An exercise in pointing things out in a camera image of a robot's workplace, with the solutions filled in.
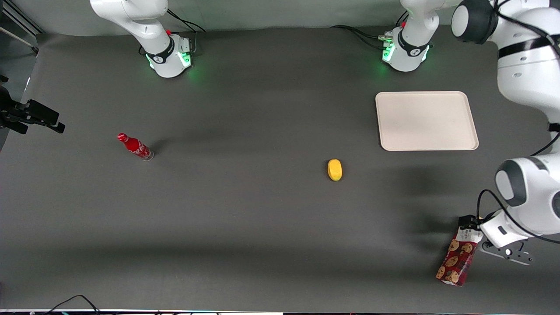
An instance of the gray table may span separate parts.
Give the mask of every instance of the gray table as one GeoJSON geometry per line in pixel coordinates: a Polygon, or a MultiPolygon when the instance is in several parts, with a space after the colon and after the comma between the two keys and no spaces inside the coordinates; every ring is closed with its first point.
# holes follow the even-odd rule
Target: gray table
{"type": "Polygon", "coordinates": [[[530,267],[477,253],[463,288],[434,278],[496,167],[549,140],[542,113],[499,94],[492,44],[442,27],[425,64],[397,73],[344,30],[207,33],[166,80],[130,36],[41,40],[25,96],[67,129],[2,150],[2,307],[85,294],[100,308],[559,313],[552,244],[529,242],[530,267]],[[381,149],[374,97],[408,90],[465,92],[479,149],[381,149]]]}

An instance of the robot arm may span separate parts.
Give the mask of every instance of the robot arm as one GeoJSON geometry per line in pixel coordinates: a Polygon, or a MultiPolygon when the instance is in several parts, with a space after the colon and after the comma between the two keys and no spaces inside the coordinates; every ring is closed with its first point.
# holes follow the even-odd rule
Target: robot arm
{"type": "Polygon", "coordinates": [[[126,29],[138,40],[158,75],[175,77],[190,67],[190,41],[168,35],[157,20],[167,12],[167,0],[90,0],[90,4],[97,15],[126,29]]]}
{"type": "MultiPolygon", "coordinates": [[[[453,34],[461,41],[496,43],[498,88],[504,97],[543,111],[550,124],[560,123],[559,56],[548,39],[501,17],[494,5],[503,15],[536,26],[556,39],[560,11],[549,0],[499,0],[496,4],[493,0],[465,0],[451,23],[453,34]]],[[[494,246],[560,233],[559,142],[554,143],[551,154],[506,160],[495,181],[508,204],[507,213],[499,210],[480,225],[494,246]]]]}
{"type": "Polygon", "coordinates": [[[404,27],[398,26],[385,33],[390,45],[382,60],[398,71],[413,71],[426,59],[430,40],[440,17],[436,10],[454,7],[460,0],[401,0],[409,17],[404,27]]]}
{"type": "Polygon", "coordinates": [[[494,246],[500,248],[533,234],[560,233],[558,166],[560,155],[549,154],[506,160],[498,168],[496,186],[511,218],[499,210],[480,225],[494,246]]]}

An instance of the red bottle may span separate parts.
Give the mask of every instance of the red bottle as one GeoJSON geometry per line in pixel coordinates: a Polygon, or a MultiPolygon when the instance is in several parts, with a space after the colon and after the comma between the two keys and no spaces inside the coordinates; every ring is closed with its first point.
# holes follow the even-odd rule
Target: red bottle
{"type": "Polygon", "coordinates": [[[116,137],[120,142],[124,143],[124,146],[128,151],[137,157],[143,159],[144,161],[150,161],[153,158],[153,152],[145,144],[141,143],[140,140],[136,138],[130,138],[124,133],[119,133],[116,137]]]}

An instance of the white tray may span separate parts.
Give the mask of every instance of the white tray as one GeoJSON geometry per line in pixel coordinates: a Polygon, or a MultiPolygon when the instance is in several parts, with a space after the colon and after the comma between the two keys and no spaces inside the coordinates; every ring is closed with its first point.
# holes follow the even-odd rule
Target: white tray
{"type": "Polygon", "coordinates": [[[475,150],[477,131],[463,92],[381,92],[375,96],[387,151],[475,150]]]}

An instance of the yellow object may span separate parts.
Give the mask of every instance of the yellow object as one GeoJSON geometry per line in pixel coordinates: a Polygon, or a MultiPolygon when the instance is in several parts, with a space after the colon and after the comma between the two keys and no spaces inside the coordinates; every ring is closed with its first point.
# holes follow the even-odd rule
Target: yellow object
{"type": "Polygon", "coordinates": [[[329,172],[329,177],[335,182],[339,181],[342,178],[342,164],[340,164],[339,160],[330,160],[329,165],[326,169],[329,172]]]}

